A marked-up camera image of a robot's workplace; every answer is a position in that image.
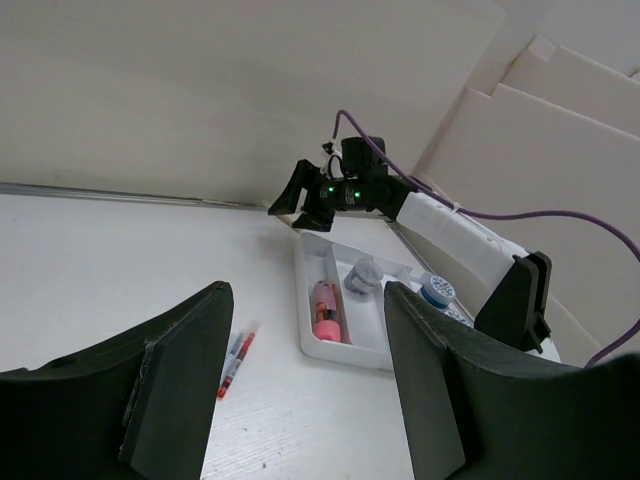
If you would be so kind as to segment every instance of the white table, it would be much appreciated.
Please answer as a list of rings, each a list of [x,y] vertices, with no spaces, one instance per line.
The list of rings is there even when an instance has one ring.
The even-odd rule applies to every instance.
[[[216,405],[203,478],[413,478],[393,375],[300,351],[296,234],[279,220],[0,195],[0,232],[0,370],[37,368],[225,280],[233,330],[262,327]],[[338,218],[328,236],[420,268],[382,221]]]

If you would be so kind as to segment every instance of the black bracket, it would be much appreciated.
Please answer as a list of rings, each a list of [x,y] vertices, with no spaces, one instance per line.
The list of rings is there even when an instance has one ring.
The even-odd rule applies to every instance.
[[[232,314],[215,282],[102,343],[0,372],[0,477],[198,480]]]
[[[476,315],[475,329],[523,352],[536,349],[551,335],[544,319],[551,260],[536,252],[515,258],[489,300]]]
[[[384,151],[384,141],[373,138]],[[331,153],[332,144],[323,148]],[[302,215],[293,228],[328,232],[335,212],[379,210],[395,220],[404,201],[415,188],[397,177],[390,176],[388,168],[373,150],[360,138],[342,141],[342,178],[329,178],[308,160],[300,160],[282,194],[269,208],[269,215],[295,213],[302,190],[307,195]]]

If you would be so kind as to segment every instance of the pen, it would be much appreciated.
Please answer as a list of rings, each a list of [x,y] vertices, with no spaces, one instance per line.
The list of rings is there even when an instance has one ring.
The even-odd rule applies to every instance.
[[[231,366],[233,361],[236,359],[236,355],[238,354],[238,351],[240,351],[243,338],[244,338],[244,335],[242,333],[239,333],[238,336],[236,336],[236,339],[231,344],[231,348],[227,353],[227,357],[224,359],[224,366],[222,367],[222,375],[220,375],[219,386],[222,386],[222,382],[224,382],[224,379],[227,378],[227,374],[229,373],[229,367]]]
[[[236,376],[236,373],[238,372],[240,365],[242,365],[242,361],[244,360],[244,357],[247,355],[247,352],[249,351],[249,347],[251,346],[253,339],[256,337],[256,332],[257,332],[256,329],[252,329],[249,335],[247,335],[247,338],[242,344],[242,348],[238,352],[238,356],[236,357],[235,362],[233,362],[231,367],[229,367],[229,372],[227,373],[227,376],[222,382],[222,385],[220,385],[220,389],[218,390],[218,398],[224,398],[224,396],[227,393],[227,390],[229,390],[229,386],[231,385],[231,382],[233,382],[233,377]]]

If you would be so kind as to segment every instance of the white tray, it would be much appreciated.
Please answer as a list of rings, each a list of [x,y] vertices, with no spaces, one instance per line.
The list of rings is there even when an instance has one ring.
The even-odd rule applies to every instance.
[[[381,285],[365,297],[344,288],[344,278],[361,258],[373,258],[384,272]],[[359,367],[393,370],[384,320],[384,286],[399,281],[418,291],[420,278],[412,277],[411,267],[374,257],[346,245],[331,242],[311,233],[302,233],[295,244],[296,295],[300,347],[313,358],[347,363]],[[311,293],[320,280],[329,280],[340,289],[339,319],[342,339],[347,343],[318,340],[313,334],[314,316]],[[453,307],[467,317],[460,309]]]

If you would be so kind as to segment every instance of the pink object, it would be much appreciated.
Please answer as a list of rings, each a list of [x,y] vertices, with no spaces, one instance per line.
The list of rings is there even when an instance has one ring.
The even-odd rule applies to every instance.
[[[321,320],[313,327],[313,334],[319,340],[340,341],[340,324],[333,320]]]
[[[316,310],[313,334],[320,340],[340,342],[340,324],[333,284],[326,280],[317,282],[313,286],[313,302]]]

